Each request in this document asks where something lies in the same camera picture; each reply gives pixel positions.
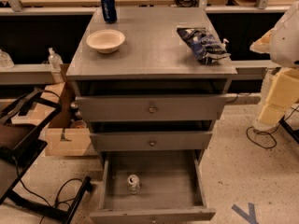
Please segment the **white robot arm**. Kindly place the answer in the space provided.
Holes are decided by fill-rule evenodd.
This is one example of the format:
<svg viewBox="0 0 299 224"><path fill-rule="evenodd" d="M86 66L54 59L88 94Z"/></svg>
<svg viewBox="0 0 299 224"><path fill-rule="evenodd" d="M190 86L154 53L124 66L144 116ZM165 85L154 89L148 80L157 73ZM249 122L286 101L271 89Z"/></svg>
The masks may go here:
<svg viewBox="0 0 299 224"><path fill-rule="evenodd" d="M269 131L299 100L299 1L290 6L271 30L253 42L250 49L268 53L271 61L281 66L275 74L266 72L253 121L256 130Z"/></svg>

